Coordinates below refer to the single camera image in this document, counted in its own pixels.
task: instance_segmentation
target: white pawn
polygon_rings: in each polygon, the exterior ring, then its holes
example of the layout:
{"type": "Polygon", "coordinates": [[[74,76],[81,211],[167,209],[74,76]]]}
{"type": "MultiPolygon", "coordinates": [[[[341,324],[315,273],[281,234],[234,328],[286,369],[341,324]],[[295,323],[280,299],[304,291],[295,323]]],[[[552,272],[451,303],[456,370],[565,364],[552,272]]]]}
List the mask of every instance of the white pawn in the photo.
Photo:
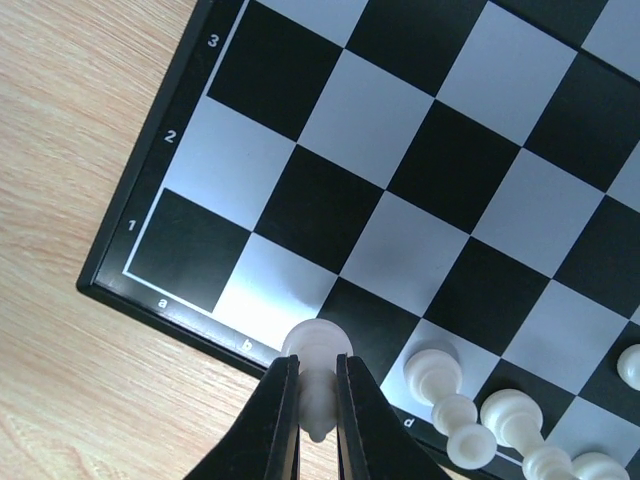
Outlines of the white pawn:
{"type": "Polygon", "coordinates": [[[527,480],[575,479],[569,455],[545,445],[540,433],[542,410],[528,395],[500,390],[482,404],[480,418],[498,445],[515,448],[524,457],[522,471],[527,480]]]}
{"type": "Polygon", "coordinates": [[[580,480],[630,480],[622,465],[599,452],[585,453],[574,458],[573,473],[580,480]]]}
{"type": "Polygon", "coordinates": [[[487,465],[496,454],[496,439],[476,423],[478,409],[473,401],[458,394],[462,385],[458,362],[441,350],[422,350],[406,363],[404,375],[412,396],[433,405],[433,426],[449,437],[449,459],[466,470],[487,465]]]}
{"type": "Polygon", "coordinates": [[[291,329],[281,354],[298,356],[298,423],[312,441],[320,443],[338,423],[336,360],[341,354],[353,355],[349,337],[328,320],[306,320],[291,329]]]}
{"type": "Polygon", "coordinates": [[[640,344],[627,348],[618,359],[618,374],[634,390],[640,390],[640,344]]]}

